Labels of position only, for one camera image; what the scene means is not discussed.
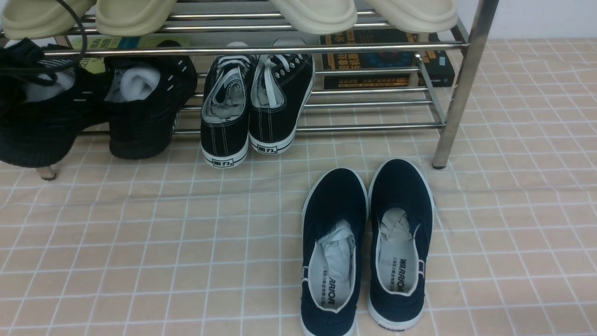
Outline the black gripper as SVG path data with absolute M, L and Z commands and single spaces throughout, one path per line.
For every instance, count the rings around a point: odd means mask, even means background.
M 1 50 L 1 78 L 17 79 L 41 86 L 57 83 L 55 72 L 48 72 L 41 63 L 43 50 L 25 38 L 15 45 Z

